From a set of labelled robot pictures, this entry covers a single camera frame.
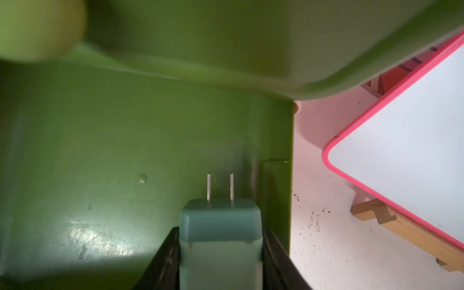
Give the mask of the yellow green drawer cabinet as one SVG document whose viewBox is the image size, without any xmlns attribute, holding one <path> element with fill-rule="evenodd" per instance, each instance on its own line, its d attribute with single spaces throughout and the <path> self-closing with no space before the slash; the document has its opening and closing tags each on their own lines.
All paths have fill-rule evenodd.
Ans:
<svg viewBox="0 0 464 290">
<path fill-rule="evenodd" d="M 83 1 L 82 41 L 36 62 L 1 61 L 14 81 L 53 65 L 308 100 L 340 93 L 464 28 L 462 1 Z"/>
</svg>

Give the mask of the green drawer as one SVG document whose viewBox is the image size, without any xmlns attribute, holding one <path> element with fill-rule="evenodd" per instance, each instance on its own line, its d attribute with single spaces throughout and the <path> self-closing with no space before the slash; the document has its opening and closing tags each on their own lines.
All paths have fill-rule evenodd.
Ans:
<svg viewBox="0 0 464 290">
<path fill-rule="evenodd" d="M 294 105 L 89 65 L 1 64 L 1 288 L 128 290 L 184 205 L 254 199 L 290 246 Z"/>
</svg>

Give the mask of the green plug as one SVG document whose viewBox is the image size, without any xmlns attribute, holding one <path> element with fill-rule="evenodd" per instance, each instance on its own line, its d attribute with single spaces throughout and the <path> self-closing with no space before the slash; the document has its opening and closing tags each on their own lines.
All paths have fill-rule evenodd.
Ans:
<svg viewBox="0 0 464 290">
<path fill-rule="evenodd" d="M 179 226 L 179 283 L 182 290 L 263 289 L 262 214 L 251 199 L 234 194 L 192 199 L 182 209 Z"/>
</svg>

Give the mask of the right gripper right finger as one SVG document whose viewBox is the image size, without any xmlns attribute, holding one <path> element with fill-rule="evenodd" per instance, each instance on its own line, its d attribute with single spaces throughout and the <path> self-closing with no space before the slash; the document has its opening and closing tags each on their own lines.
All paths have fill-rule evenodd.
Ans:
<svg viewBox="0 0 464 290">
<path fill-rule="evenodd" d="M 263 229 L 263 289 L 312 290 L 269 228 Z"/>
</svg>

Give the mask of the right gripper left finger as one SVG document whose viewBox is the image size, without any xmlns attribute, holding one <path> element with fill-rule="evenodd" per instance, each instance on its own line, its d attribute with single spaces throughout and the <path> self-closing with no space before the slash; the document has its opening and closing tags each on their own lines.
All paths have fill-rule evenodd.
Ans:
<svg viewBox="0 0 464 290">
<path fill-rule="evenodd" d="M 159 247 L 133 290 L 180 289 L 179 227 L 174 227 Z"/>
</svg>

